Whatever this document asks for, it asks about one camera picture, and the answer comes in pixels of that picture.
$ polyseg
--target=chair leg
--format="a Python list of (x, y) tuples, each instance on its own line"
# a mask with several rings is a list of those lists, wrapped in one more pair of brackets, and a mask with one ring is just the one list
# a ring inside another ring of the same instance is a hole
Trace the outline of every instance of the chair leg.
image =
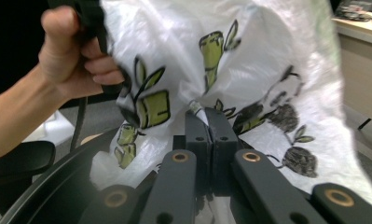
[(0, 215), (6, 213), (11, 205), (20, 198), (32, 184), (32, 178), (24, 178), (0, 186)]
[(366, 126), (367, 123), (369, 123), (369, 121), (371, 121), (371, 119), (367, 119), (366, 121), (364, 121), (364, 123), (362, 123), (359, 127), (358, 127), (358, 130), (362, 130), (364, 128), (364, 126)]

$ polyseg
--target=forearm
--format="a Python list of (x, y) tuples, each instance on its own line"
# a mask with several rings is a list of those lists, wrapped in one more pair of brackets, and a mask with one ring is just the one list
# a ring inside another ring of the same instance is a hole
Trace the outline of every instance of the forearm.
[(35, 67), (0, 95), (0, 157), (25, 139), (68, 99)]

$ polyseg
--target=human hand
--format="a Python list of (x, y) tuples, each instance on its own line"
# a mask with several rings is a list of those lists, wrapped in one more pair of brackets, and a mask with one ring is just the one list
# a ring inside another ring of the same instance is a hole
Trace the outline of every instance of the human hand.
[(101, 93), (101, 85), (124, 80), (113, 58), (101, 53), (96, 38), (82, 42), (83, 29), (72, 8), (46, 11), (42, 25), (46, 38), (38, 67), (66, 100)]

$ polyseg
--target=finger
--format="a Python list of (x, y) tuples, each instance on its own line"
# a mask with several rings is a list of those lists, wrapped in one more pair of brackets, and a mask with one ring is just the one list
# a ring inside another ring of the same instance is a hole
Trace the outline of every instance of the finger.
[(81, 54), (89, 59), (100, 58), (104, 56), (99, 48), (98, 38), (93, 38), (86, 45), (81, 48)]
[(116, 85), (124, 80), (124, 77), (118, 70), (111, 71), (106, 74), (98, 74), (93, 77), (93, 81), (101, 85)]
[(89, 60), (84, 66), (92, 74), (105, 74), (113, 70), (118, 70), (116, 63), (110, 56)]
[(47, 10), (41, 23), (46, 31), (45, 48), (50, 54), (61, 56), (74, 47), (73, 36), (79, 29), (79, 23), (71, 7)]

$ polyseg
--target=dark background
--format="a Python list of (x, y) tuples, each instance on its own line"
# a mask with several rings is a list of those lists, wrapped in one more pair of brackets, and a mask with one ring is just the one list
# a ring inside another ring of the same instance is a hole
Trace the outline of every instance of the dark background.
[[(0, 0), (0, 93), (14, 85), (37, 63), (44, 41), (40, 18), (46, 0)], [(90, 97), (91, 103), (116, 99), (116, 95)], [(71, 101), (64, 107), (76, 105)]]

